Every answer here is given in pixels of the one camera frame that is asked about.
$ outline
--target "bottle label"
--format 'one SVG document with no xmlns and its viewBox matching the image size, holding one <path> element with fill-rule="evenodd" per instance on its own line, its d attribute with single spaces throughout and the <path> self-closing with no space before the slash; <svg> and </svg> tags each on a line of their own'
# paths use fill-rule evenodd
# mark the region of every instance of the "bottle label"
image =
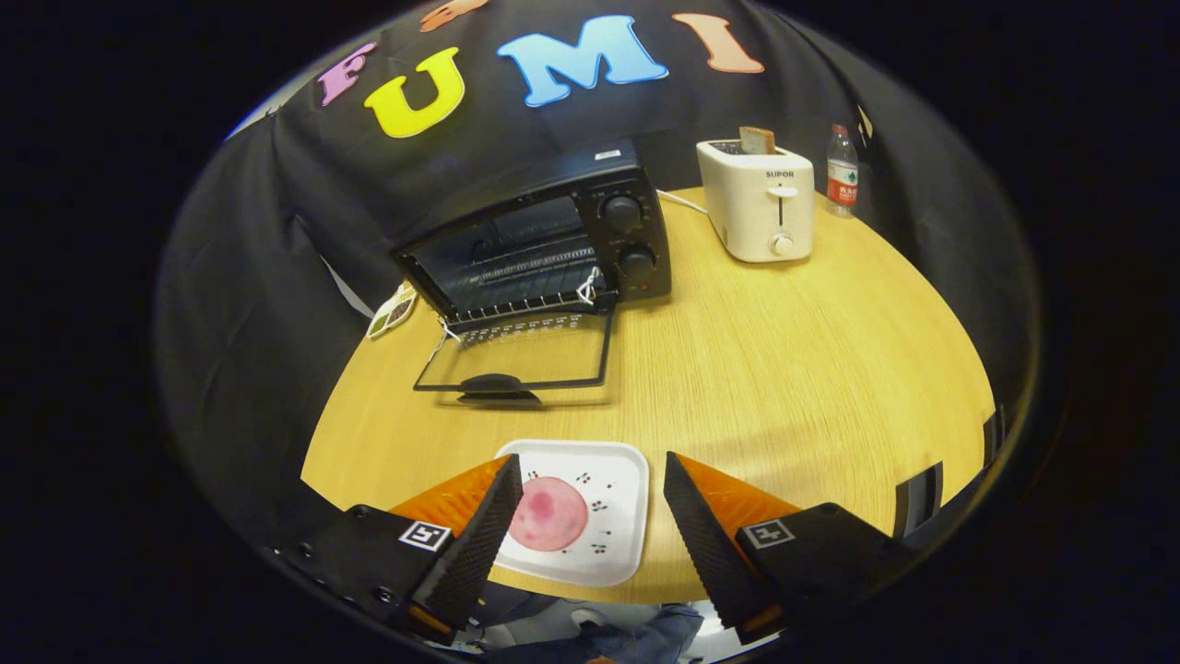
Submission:
<svg viewBox="0 0 1180 664">
<path fill-rule="evenodd" d="M 857 202 L 857 166 L 827 163 L 827 197 L 841 205 Z"/>
</svg>

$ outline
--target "yellow letter u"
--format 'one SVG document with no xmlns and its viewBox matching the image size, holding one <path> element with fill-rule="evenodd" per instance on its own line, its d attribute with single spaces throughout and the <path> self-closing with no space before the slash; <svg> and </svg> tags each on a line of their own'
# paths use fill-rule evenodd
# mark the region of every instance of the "yellow letter u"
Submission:
<svg viewBox="0 0 1180 664">
<path fill-rule="evenodd" d="M 415 111 L 406 103 L 406 94 L 401 91 L 402 84 L 406 83 L 404 75 L 378 87 L 365 99 L 365 107 L 373 109 L 382 131 L 394 138 L 408 138 L 426 131 L 451 114 L 466 91 L 463 75 L 454 66 L 454 54 L 458 52 L 459 50 L 452 46 L 434 53 L 414 67 L 414 71 L 430 73 L 439 91 L 439 96 L 426 107 Z"/>
</svg>

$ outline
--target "jeans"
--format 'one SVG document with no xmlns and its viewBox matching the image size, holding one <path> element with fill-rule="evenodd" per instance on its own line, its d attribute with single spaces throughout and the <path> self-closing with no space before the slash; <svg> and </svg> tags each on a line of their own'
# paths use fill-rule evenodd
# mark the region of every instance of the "jeans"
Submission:
<svg viewBox="0 0 1180 664">
<path fill-rule="evenodd" d="M 674 604 L 628 632 L 592 625 L 572 639 L 514 645 L 484 655 L 493 664 L 583 664 L 609 657 L 618 664 L 676 664 L 704 619 L 684 604 Z"/>
</svg>

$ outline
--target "plate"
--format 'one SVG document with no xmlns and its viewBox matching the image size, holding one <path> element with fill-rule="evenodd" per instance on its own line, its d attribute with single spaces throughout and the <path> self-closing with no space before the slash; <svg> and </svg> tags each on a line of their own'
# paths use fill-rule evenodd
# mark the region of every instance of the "plate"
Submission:
<svg viewBox="0 0 1180 664">
<path fill-rule="evenodd" d="M 520 481 L 557 478 L 582 497 L 588 509 L 582 534 L 559 551 L 527 548 L 504 537 L 496 565 L 551 581 L 604 587 L 622 584 L 640 568 L 648 522 L 648 460 L 623 443 L 518 440 L 497 458 L 520 455 Z"/>
</svg>

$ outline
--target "water bottle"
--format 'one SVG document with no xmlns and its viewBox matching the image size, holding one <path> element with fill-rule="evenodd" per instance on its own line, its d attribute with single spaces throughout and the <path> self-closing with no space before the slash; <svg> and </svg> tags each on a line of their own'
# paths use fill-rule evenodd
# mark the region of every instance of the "water bottle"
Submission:
<svg viewBox="0 0 1180 664">
<path fill-rule="evenodd" d="M 848 130 L 843 124 L 832 125 L 832 139 L 827 142 L 827 198 L 828 210 L 835 216 L 852 216 L 857 204 L 857 147 L 848 139 Z"/>
</svg>

